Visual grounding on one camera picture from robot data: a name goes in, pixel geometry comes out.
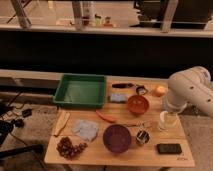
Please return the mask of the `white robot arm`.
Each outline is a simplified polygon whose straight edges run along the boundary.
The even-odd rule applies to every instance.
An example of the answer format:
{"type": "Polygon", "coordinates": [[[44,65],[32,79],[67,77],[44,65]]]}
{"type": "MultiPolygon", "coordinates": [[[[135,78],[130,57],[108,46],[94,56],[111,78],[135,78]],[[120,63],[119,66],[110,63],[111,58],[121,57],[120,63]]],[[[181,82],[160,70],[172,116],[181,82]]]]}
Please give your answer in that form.
{"type": "Polygon", "coordinates": [[[210,72],[201,66],[172,74],[168,79],[168,91],[162,99],[162,108],[168,112],[182,113],[187,103],[195,105],[213,118],[213,90],[210,72]]]}

